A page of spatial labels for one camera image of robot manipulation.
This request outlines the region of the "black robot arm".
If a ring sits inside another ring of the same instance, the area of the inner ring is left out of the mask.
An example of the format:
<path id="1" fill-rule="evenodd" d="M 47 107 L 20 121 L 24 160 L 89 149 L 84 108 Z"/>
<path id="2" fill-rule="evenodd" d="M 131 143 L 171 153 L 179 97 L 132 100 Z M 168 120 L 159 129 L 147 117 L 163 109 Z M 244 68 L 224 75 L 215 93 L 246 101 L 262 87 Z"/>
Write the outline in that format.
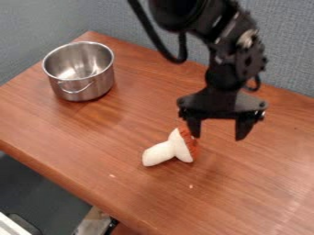
<path id="1" fill-rule="evenodd" d="M 267 108 L 242 92 L 250 79 L 260 79 L 267 63 L 255 19 L 236 0 L 148 0 L 148 6 L 162 28 L 192 34 L 210 50 L 206 87 L 176 101 L 191 135 L 202 135 L 206 119 L 232 118 L 235 138 L 243 140 Z"/>

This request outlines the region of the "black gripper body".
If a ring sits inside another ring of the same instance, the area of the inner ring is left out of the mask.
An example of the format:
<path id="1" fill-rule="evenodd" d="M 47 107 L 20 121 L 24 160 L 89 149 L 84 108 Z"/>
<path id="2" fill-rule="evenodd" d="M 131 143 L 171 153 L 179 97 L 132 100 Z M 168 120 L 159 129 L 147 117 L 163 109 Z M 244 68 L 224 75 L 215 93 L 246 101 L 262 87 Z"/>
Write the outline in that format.
<path id="1" fill-rule="evenodd" d="M 267 103 L 240 91 L 246 81 L 239 79 L 231 65 L 216 66 L 204 74 L 204 88 L 178 98 L 179 117 L 183 120 L 207 118 L 263 119 Z"/>

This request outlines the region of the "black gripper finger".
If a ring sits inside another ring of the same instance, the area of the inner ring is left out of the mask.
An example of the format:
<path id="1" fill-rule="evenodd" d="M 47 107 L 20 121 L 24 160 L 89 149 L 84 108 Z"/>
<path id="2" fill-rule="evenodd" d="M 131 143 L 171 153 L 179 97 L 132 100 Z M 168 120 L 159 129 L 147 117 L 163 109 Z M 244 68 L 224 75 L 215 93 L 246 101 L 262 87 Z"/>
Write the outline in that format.
<path id="1" fill-rule="evenodd" d="M 240 113 L 235 119 L 235 140 L 243 140 L 256 123 L 256 113 Z"/>
<path id="2" fill-rule="evenodd" d="M 190 130 L 191 136 L 198 138 L 202 135 L 202 120 L 195 117 L 188 117 L 187 127 Z"/>

